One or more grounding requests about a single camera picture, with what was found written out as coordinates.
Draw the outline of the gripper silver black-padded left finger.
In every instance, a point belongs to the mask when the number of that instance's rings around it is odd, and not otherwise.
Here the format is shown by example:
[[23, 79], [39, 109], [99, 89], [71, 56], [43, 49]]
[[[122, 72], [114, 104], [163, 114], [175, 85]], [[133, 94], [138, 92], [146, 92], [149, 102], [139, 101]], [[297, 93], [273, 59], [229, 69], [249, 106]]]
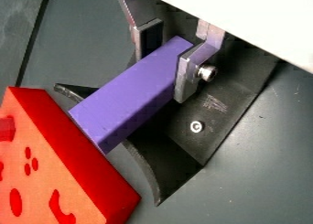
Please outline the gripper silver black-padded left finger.
[[135, 43], [135, 60], [163, 44], [163, 20], [157, 17], [155, 0], [118, 0]]

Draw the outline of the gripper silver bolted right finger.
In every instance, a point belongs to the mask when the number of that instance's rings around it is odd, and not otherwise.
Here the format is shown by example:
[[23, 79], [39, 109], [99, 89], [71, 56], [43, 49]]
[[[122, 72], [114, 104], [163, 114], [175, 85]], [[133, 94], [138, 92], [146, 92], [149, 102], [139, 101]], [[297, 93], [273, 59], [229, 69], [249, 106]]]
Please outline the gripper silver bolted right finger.
[[206, 62], [221, 50], [225, 31], [199, 19], [195, 35], [202, 43], [190, 48], [178, 58], [174, 99], [179, 103], [183, 103], [195, 93], [199, 80], [210, 82], [217, 75], [217, 68]]

